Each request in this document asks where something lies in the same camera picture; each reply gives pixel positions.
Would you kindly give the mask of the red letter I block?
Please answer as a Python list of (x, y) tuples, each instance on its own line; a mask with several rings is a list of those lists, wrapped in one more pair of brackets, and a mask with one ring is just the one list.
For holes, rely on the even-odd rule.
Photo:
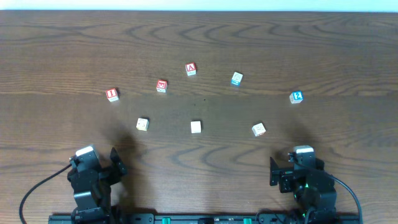
[(106, 97), (110, 102), (118, 101), (119, 100), (119, 93), (117, 89), (112, 88), (106, 90)]

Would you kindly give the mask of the blue number 2 block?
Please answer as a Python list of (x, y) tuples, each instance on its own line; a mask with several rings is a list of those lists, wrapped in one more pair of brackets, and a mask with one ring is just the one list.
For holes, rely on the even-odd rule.
[(292, 104), (297, 104), (303, 101), (303, 93), (301, 91), (293, 91), (289, 96)]

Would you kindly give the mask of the red letter A block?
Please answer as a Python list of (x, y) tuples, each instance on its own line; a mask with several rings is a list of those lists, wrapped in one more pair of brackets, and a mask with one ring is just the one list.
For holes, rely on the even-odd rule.
[(194, 62), (186, 63), (185, 70), (188, 76), (195, 75), (197, 73), (197, 68)]

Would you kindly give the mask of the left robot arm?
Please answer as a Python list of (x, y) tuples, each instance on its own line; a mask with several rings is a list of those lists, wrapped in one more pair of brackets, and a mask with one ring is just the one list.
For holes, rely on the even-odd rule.
[(123, 216), (111, 205), (111, 186), (127, 174), (126, 166), (115, 148), (109, 156), (111, 165), (102, 167), (93, 146), (78, 150), (70, 158), (72, 170), (67, 179), (73, 188), (77, 208), (73, 223), (121, 223)]

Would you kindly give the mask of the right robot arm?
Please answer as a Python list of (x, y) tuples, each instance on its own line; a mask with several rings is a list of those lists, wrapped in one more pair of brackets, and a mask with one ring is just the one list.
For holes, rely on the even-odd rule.
[(270, 158), (270, 185), (279, 186), (281, 193), (294, 195), (300, 209), (290, 212), (284, 223), (331, 223), (336, 214), (334, 180), (324, 171), (324, 162), (314, 152), (292, 152), (293, 167), (279, 167)]

